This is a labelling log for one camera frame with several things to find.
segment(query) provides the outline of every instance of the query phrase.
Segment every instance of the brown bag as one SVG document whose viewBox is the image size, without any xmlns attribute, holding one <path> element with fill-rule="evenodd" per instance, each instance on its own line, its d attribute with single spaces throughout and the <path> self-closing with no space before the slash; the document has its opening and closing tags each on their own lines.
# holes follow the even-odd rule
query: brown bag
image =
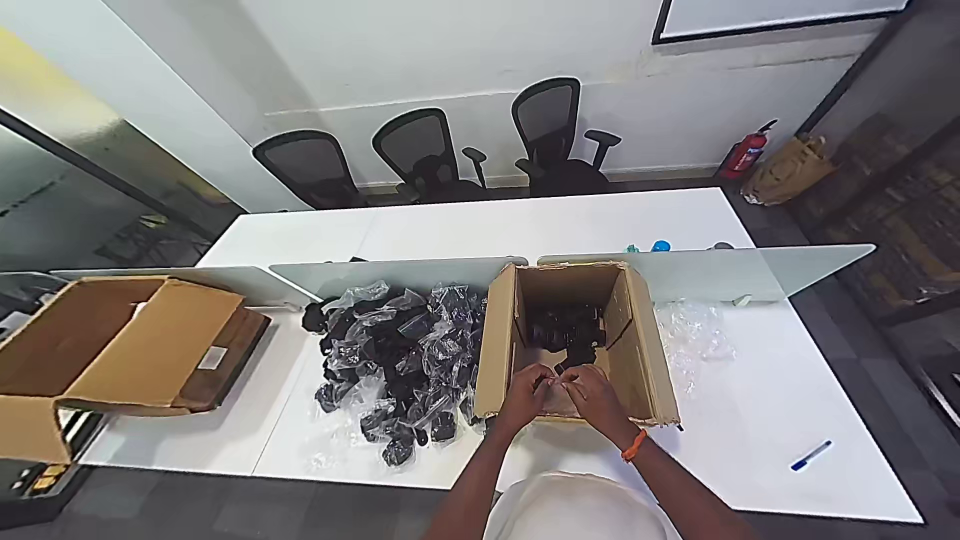
<svg viewBox="0 0 960 540">
<path fill-rule="evenodd" d="M 836 170 L 823 151 L 826 140 L 808 141 L 793 137 L 783 148 L 760 165 L 740 193 L 757 205 L 778 205 L 789 201 Z"/>
</svg>

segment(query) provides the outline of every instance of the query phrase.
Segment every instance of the orange bracelet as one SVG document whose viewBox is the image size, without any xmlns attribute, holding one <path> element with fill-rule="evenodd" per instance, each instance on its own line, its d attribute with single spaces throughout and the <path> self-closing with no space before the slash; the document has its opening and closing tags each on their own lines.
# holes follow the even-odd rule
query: orange bracelet
<svg viewBox="0 0 960 540">
<path fill-rule="evenodd" d="M 636 453 L 640 450 L 640 443 L 643 442 L 643 439 L 647 437 L 647 430 L 640 430 L 640 434 L 634 439 L 634 444 L 630 445 L 630 448 L 620 453 L 620 457 L 624 461 L 630 463 L 636 457 Z"/>
</svg>

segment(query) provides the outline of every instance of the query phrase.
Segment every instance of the cardboard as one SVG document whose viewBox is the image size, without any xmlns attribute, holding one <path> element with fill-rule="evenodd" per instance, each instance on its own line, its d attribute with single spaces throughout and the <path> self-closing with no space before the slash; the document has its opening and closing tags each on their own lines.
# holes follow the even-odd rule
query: cardboard
<svg viewBox="0 0 960 540">
<path fill-rule="evenodd" d="M 0 343 L 0 457 L 70 463 L 58 406 L 192 412 L 180 392 L 242 300 L 164 276 L 70 283 Z"/>
<path fill-rule="evenodd" d="M 631 420 L 641 426 L 680 423 L 647 284 L 628 263 L 617 261 L 503 269 L 490 286 L 473 413 L 486 418 L 500 410 L 513 372 L 532 362 L 552 367 L 565 358 L 564 352 L 525 346 L 524 314 L 528 307 L 567 302 L 605 307 L 607 343 L 597 349 L 596 365 Z M 584 422 L 564 398 L 569 400 L 548 398 L 538 419 Z"/>
</svg>

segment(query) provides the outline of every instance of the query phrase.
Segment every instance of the hand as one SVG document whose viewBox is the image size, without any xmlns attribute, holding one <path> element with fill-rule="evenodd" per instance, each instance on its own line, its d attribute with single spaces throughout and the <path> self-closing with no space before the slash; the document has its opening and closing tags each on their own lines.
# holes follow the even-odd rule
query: hand
<svg viewBox="0 0 960 540">
<path fill-rule="evenodd" d="M 513 440 L 543 410 L 548 387 L 556 380 L 553 370 L 543 364 L 530 364 L 514 373 L 494 429 Z"/>
<path fill-rule="evenodd" d="M 560 381 L 577 412 L 591 426 L 621 451 L 634 444 L 640 428 L 630 421 L 602 369 L 593 364 L 572 367 L 564 371 Z"/>
</svg>

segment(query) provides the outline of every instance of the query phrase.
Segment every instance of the chair backrest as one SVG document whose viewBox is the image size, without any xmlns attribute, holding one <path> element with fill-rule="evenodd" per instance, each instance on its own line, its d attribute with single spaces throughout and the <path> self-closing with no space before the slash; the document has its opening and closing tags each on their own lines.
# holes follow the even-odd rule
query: chair backrest
<svg viewBox="0 0 960 540">
<path fill-rule="evenodd" d="M 347 158 L 331 134 L 296 130 L 275 135 L 254 146 L 253 157 L 315 209 L 358 206 Z"/>
<path fill-rule="evenodd" d="M 527 159 L 549 170 L 570 157 L 579 105 L 580 81 L 573 77 L 540 81 L 519 93 L 512 113 Z"/>
<path fill-rule="evenodd" d="M 423 195 L 437 184 L 460 180 L 450 126 L 440 109 L 411 110 L 387 122 L 373 135 L 373 150 Z"/>
</svg>

